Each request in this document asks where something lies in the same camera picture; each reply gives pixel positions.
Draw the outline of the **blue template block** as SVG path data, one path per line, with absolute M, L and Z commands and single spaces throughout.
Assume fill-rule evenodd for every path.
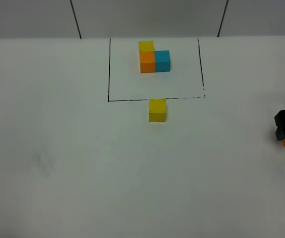
M 155 51 L 155 72 L 169 72 L 171 69 L 171 58 L 169 50 Z

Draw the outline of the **orange template block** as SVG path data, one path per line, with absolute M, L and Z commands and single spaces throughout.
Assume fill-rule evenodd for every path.
M 152 52 L 140 52 L 140 72 L 155 73 L 155 54 Z

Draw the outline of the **yellow template block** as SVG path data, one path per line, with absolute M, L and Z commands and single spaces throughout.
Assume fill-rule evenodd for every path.
M 139 41 L 139 52 L 154 52 L 153 41 Z

